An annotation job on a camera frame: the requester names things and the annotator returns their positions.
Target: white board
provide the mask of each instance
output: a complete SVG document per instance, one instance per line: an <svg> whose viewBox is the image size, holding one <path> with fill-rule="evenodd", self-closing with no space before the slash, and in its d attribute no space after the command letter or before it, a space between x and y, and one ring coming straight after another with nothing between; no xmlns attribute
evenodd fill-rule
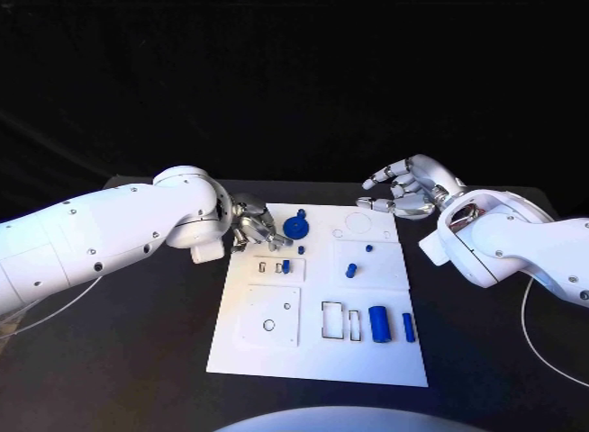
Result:
<svg viewBox="0 0 589 432"><path fill-rule="evenodd" d="M242 253L232 254L206 370L222 374L426 387L419 341L406 342L402 326L402 313L412 314L412 300L393 216L357 207L269 204L278 231L300 208L307 212L310 233L294 242L294 247L268 252L266 244L249 245ZM366 252L367 244L373 245L373 252ZM298 246L305 247L304 255L297 253ZM284 274L284 277L271 274L266 275L269 280L258 283L262 276L255 273L261 257L304 259L304 281ZM360 273L347 279L344 262L354 260L360 262ZM277 291L287 293L287 289L298 290L298 341L294 345L287 343L290 339L285 337L279 337L278 341L269 340L268 333L277 330L279 322L275 322L274 330L264 330L261 326L268 320L266 313L258 314L255 322L245 321L252 322L252 338L259 338L254 343L246 340L246 334L252 333L242 330L241 322L242 317L249 317L252 313L248 297L251 285L264 286L262 290L268 293L261 295L261 299L266 299L269 311L277 311L271 303L279 305L278 302L285 302ZM275 301L269 300L271 288L275 288ZM321 336L323 302L343 304L343 339ZM372 306L386 306L388 309L392 341L385 344L373 342ZM350 340L349 311L360 312L360 341Z"/></svg>

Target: cable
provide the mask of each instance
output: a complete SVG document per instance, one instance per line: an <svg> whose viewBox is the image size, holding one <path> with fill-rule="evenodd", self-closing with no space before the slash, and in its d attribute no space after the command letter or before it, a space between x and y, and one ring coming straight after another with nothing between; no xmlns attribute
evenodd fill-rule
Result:
<svg viewBox="0 0 589 432"><path fill-rule="evenodd" d="M529 332L526 331L526 319L524 319L524 311L526 311L526 300L529 299L529 292L530 292L530 286L532 286L532 281L535 281L533 278L530 278L530 282L529 282L529 286L526 287L526 292L524 292L524 300L522 301L522 313L520 313L520 318L522 318L522 331L524 332L524 338L526 341L529 342L529 347L532 349L532 352L535 353L535 355L539 357L539 359L543 361L545 365L559 374L562 374L566 378L569 378L572 381L575 381L578 384L584 385L585 387L589 388L589 384L586 382L582 382L579 379L573 378L571 375L568 375L565 372L562 372L559 369L556 369L549 363L548 360L543 358L543 356L539 354L532 342L530 342L530 338L529 338Z"/></svg>
<svg viewBox="0 0 589 432"><path fill-rule="evenodd" d="M33 306L36 306L36 304L42 301L42 300L36 300L33 301L33 303L27 304L16 313L13 313L11 315L9 315L9 317L6 317L1 321L0 321L0 327L6 325L6 323L9 321L11 321L21 313L24 313Z"/></svg>
<svg viewBox="0 0 589 432"><path fill-rule="evenodd" d="M45 318L42 318L37 322L34 322L32 325L26 326L20 330L16 330L13 333L9 333L7 335L3 335L0 337L0 340L4 338L9 338L10 336L17 335L27 329L32 329L34 326L39 326L45 321L47 321L50 318L56 317L83 297L83 295L91 291L91 289L96 286L96 283L99 282L99 279L102 276L94 281L94 283L89 285L89 287L83 290L83 292L79 294L79 296L53 313L50 313Z"/></svg>

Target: circular hole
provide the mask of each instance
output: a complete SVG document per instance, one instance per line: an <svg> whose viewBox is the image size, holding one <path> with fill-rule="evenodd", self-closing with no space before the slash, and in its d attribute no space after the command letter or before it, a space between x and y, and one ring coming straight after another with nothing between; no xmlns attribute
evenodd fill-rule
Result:
<svg viewBox="0 0 589 432"><path fill-rule="evenodd" d="M272 319L268 319L265 323L262 324L262 327L265 328L265 331L271 331L275 329L275 322Z"/></svg>

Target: robotic hand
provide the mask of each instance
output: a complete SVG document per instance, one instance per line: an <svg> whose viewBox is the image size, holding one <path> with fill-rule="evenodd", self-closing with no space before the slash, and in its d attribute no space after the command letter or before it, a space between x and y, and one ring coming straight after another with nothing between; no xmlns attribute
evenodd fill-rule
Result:
<svg viewBox="0 0 589 432"><path fill-rule="evenodd" d="M452 261L483 288L520 271L561 299L589 307L588 218L555 221L514 193L468 192L451 171L424 155L376 172L363 188L395 177L395 200L359 198L357 205L412 220L439 208L438 229L419 242L438 266Z"/></svg>
<svg viewBox="0 0 589 432"><path fill-rule="evenodd" d="M266 204L249 194L232 197L194 166L1 223L0 315L150 257L164 242L189 248L197 264L219 259L229 226L235 251L249 239L271 250L292 245L275 233Z"/></svg>

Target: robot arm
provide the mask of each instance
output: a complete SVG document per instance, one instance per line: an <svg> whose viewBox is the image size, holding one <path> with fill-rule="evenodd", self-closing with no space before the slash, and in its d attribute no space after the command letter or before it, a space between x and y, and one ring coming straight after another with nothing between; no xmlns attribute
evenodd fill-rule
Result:
<svg viewBox="0 0 589 432"><path fill-rule="evenodd" d="M1 223L0 314L150 257L164 242L189 248L194 263L219 259L232 221L264 229L265 237L241 231L243 242L255 235L272 248L291 246L245 206L202 169L179 166L153 184L89 193Z"/></svg>
<svg viewBox="0 0 589 432"><path fill-rule="evenodd" d="M395 200L360 198L357 204L406 219L422 219L439 207L438 229L419 242L438 266L451 261L483 288L520 271L561 299L589 307L589 219L556 222L513 193L468 192L424 155L379 171L363 188L393 176Z"/></svg>

